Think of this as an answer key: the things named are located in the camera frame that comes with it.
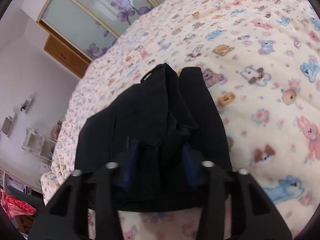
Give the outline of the black pants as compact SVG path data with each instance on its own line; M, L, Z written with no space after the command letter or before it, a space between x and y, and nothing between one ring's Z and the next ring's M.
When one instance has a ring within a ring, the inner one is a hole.
M149 71L108 107L87 119L74 167L93 172L119 165L114 189L120 211L201 208L201 163L231 170L227 136L202 71Z

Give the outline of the red patterned bag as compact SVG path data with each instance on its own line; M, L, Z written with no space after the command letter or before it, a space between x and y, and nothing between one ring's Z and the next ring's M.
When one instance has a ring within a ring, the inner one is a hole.
M7 194L5 188L1 191L1 207L9 219L20 215L32 216L36 212L36 210L28 203Z

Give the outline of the brown wooden door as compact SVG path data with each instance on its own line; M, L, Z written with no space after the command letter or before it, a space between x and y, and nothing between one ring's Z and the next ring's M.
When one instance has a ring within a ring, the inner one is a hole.
M44 51L79 78L85 75L89 63L54 36L48 36Z

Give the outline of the cartoon animal print bed blanket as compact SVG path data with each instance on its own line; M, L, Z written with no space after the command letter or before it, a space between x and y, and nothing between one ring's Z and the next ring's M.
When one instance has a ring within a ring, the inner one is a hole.
M131 25L71 96L44 201L73 171L85 121L159 63L201 69L233 167L250 170L300 239L319 206L319 18L308 0L167 0Z

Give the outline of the frosted glass floral wardrobe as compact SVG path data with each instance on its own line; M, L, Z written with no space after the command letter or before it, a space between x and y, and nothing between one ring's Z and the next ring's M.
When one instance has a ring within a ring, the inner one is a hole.
M104 55L140 16L165 0L48 0L39 22L89 60Z

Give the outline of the white wall shelf unit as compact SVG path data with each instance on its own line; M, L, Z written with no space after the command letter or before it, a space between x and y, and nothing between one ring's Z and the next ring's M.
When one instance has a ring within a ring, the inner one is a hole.
M25 152L38 157L42 162L50 165L55 150L55 144L55 141L41 135L34 128L27 127L26 137L22 144L22 148Z

